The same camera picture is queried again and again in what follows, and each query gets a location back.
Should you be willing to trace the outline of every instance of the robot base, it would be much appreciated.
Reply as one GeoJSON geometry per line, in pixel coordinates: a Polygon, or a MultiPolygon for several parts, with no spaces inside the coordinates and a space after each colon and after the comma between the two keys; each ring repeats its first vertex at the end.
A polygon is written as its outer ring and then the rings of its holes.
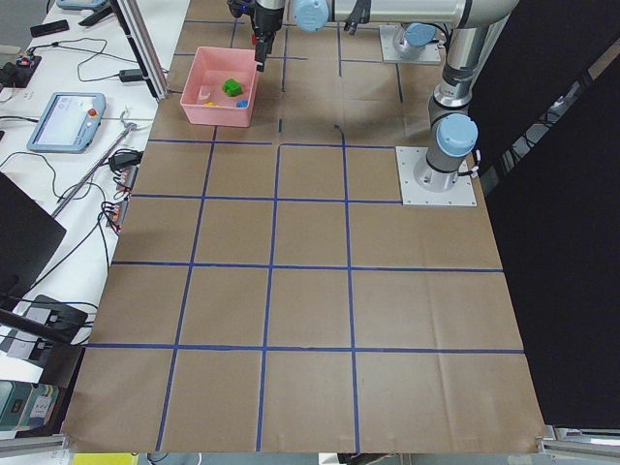
{"type": "Polygon", "coordinates": [[[384,63],[411,63],[416,65],[439,65],[442,59],[439,55],[437,44],[429,44],[422,48],[418,55],[403,55],[394,48],[394,33],[399,26],[379,26],[381,36],[381,51],[384,56],[384,63]]]}
{"type": "MultiPolygon", "coordinates": [[[[396,147],[398,178],[403,205],[422,206],[477,206],[474,187],[469,176],[462,176],[446,192],[430,192],[421,187],[414,178],[414,167],[418,160],[426,156],[427,147],[396,147]]],[[[467,162],[460,170],[466,171],[467,162]]]]}

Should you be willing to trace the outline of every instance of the blue joint cap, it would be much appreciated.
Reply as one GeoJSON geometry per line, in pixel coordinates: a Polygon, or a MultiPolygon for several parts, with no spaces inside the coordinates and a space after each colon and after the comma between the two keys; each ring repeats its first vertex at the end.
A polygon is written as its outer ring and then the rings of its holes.
{"type": "Polygon", "coordinates": [[[413,22],[405,31],[405,39],[413,47],[424,47],[435,39],[435,26],[413,22]]]}
{"type": "Polygon", "coordinates": [[[294,0],[294,21],[306,32],[317,32],[329,19],[326,0],[294,0]]]}
{"type": "Polygon", "coordinates": [[[437,128],[437,144],[446,155],[460,158],[471,152],[478,140],[478,126],[466,114],[445,117],[437,128]]]}

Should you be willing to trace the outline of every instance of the pink plastic container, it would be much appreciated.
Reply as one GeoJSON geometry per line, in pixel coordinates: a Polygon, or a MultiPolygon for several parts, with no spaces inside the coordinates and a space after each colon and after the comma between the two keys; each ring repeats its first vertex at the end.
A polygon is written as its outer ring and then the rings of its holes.
{"type": "Polygon", "coordinates": [[[200,46],[187,76],[181,106],[192,124],[247,128],[252,119],[259,74],[254,50],[200,46]],[[229,97],[222,85],[236,79],[243,93],[229,97]],[[246,100],[246,108],[237,102],[246,100]]]}

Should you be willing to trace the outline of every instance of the green block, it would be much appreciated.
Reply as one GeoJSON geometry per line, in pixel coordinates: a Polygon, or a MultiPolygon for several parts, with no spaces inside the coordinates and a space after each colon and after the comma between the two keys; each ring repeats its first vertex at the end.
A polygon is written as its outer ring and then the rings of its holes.
{"type": "Polygon", "coordinates": [[[222,90],[226,92],[229,97],[236,97],[243,93],[243,87],[235,79],[227,79],[222,86],[222,90]]]}

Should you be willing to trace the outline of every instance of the yellow block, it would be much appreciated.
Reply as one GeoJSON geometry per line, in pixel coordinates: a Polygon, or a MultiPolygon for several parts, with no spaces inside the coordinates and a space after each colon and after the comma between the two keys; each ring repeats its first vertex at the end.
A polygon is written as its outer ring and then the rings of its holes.
{"type": "Polygon", "coordinates": [[[138,456],[130,453],[77,453],[74,465],[137,465],[138,456]]]}

